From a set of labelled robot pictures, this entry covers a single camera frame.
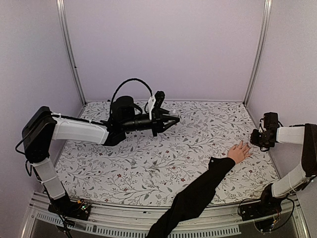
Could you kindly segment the black sleeved forearm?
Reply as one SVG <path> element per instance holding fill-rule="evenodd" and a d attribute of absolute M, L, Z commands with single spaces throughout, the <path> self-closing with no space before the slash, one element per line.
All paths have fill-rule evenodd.
<path fill-rule="evenodd" d="M 175 196 L 171 207 L 151 226 L 147 237 L 166 238 L 180 222 L 199 217 L 234 166 L 231 158 L 211 157 L 208 170 Z"/>

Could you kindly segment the person's bare hand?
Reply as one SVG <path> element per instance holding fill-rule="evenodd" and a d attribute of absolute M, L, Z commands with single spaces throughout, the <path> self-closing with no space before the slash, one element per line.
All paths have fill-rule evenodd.
<path fill-rule="evenodd" d="M 243 140 L 241 140 L 239 144 L 236 144 L 229 149 L 227 156 L 228 158 L 232 159 L 235 164 L 238 164 L 244 161 L 246 158 L 252 156 L 250 149 L 251 148 L 248 143 L 245 143 Z"/>

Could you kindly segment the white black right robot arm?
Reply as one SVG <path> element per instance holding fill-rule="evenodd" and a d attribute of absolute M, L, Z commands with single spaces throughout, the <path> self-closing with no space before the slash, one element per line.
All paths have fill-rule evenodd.
<path fill-rule="evenodd" d="M 267 185 L 256 206 L 260 216 L 267 216 L 287 195 L 303 190 L 317 176 L 317 126 L 282 126 L 254 129 L 250 143 L 271 152 L 277 166 L 285 166 L 283 177 Z"/>

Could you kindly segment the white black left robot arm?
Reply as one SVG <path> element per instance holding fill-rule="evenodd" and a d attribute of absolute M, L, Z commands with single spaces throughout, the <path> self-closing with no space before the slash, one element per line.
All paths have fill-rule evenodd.
<path fill-rule="evenodd" d="M 23 128 L 22 139 L 15 146 L 15 151 L 24 155 L 33 167 L 39 182 L 54 200 L 55 208 L 63 215 L 70 215 L 74 210 L 73 203 L 69 201 L 50 160 L 51 141 L 75 140 L 116 146 L 131 131 L 151 130 L 153 136 L 157 136 L 180 121 L 179 117 L 161 108 L 163 101 L 162 94 L 151 96 L 144 113 L 131 96 L 121 96 L 110 103 L 107 121 L 68 117 L 42 106 Z"/>

